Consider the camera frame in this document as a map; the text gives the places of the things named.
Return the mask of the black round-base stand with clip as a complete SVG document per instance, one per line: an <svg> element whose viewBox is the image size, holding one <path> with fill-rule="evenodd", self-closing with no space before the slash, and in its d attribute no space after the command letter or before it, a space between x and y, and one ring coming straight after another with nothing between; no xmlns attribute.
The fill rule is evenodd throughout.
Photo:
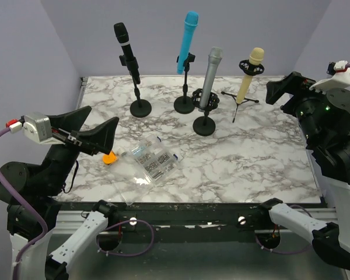
<svg viewBox="0 0 350 280"><path fill-rule="evenodd" d="M190 64L195 61L195 55L188 53L187 59L184 61L184 83L183 83L183 95L178 97L174 101L174 109L180 114L190 114L194 111L195 106L193 105L191 97L187 96L188 93L188 72L190 70Z"/></svg>

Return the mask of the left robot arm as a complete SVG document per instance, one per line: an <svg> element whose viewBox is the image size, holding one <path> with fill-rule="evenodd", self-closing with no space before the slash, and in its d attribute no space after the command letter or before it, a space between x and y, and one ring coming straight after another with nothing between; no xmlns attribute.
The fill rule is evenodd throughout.
<svg viewBox="0 0 350 280"><path fill-rule="evenodd" d="M30 113L0 131L0 137L22 131L35 143L50 146L38 165L9 162L0 166L0 201L8 206L13 279L68 279L74 261L88 244L103 230L117 226L116 206L101 200L63 245L48 252L61 209L55 198L65 190L78 156L109 154L113 147L118 117L82 131L90 112L86 106L61 115Z"/></svg>

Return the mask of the silver microphone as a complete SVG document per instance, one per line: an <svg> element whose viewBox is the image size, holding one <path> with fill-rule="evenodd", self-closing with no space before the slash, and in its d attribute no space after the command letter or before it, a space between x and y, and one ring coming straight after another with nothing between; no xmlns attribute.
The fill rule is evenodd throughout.
<svg viewBox="0 0 350 280"><path fill-rule="evenodd" d="M199 111L204 111L211 94L212 85L214 83L215 75L219 64L223 57L223 50L219 47L212 47L208 55L208 67L205 74L204 84L202 87L201 99L199 101Z"/></svg>

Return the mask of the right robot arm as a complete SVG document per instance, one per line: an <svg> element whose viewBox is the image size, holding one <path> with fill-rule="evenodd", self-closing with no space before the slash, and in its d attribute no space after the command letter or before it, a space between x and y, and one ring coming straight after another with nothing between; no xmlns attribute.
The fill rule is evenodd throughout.
<svg viewBox="0 0 350 280"><path fill-rule="evenodd" d="M281 225L307 240L327 264L350 271L350 90L332 79L315 81L292 72L266 85L265 101L297 118L322 175L330 185L337 221L324 222L300 213L279 199L260 205L257 223L265 229Z"/></svg>

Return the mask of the black tripod shock-mount stand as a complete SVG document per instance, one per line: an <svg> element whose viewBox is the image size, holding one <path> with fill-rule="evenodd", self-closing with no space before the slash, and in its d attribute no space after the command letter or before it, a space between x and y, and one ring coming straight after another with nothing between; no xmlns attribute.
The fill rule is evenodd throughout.
<svg viewBox="0 0 350 280"><path fill-rule="evenodd" d="M231 94L226 93L224 91L221 92L223 95L227 95L232 97L235 100L236 103L236 110L233 117L232 122L235 122L237 110L239 106L245 102L255 102L258 103L258 100L253 100L246 98L246 94L248 92L248 89L250 87L251 81L253 80L253 77L256 75L260 75L264 72L264 66L261 64L263 61L262 58L252 58L250 57L248 60L242 60L239 62L239 68L244 72L244 77L240 85L240 89L237 94Z"/></svg>

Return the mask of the cream microphone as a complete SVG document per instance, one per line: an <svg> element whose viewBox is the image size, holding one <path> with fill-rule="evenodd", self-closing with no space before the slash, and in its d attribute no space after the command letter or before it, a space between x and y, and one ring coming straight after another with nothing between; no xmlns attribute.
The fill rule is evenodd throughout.
<svg viewBox="0 0 350 280"><path fill-rule="evenodd" d="M239 67L244 72L244 77L236 96L236 104L238 106L245 100L253 77L264 72L265 68L262 65L263 59L264 50L260 47L255 47L251 51L248 59L239 62Z"/></svg>

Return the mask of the blue microphone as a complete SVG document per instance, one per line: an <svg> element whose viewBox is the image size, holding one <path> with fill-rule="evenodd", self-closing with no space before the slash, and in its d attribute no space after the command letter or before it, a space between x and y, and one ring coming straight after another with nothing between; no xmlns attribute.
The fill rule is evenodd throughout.
<svg viewBox="0 0 350 280"><path fill-rule="evenodd" d="M199 15L195 11L189 11L184 20L184 33L180 53L177 62L177 73L181 75L184 71L184 61L188 57L194 32L198 26Z"/></svg>

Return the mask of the black shock-mount mic stand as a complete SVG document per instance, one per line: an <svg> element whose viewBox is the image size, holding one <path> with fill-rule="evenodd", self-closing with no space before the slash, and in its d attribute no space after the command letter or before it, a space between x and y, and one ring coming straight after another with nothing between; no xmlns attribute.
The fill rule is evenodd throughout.
<svg viewBox="0 0 350 280"><path fill-rule="evenodd" d="M206 103L206 107L201 108L201 105L200 105L201 95L202 95L202 89L197 89L193 91L192 98L191 98L192 103L195 106L195 108L200 109L204 115L196 118L195 121L193 122L192 127L196 134L203 137L205 136L207 137L212 135L215 132L216 125L214 120L209 117L209 113L212 110L218 108L219 98L217 94L211 92L209 95L209 100Z"/></svg>

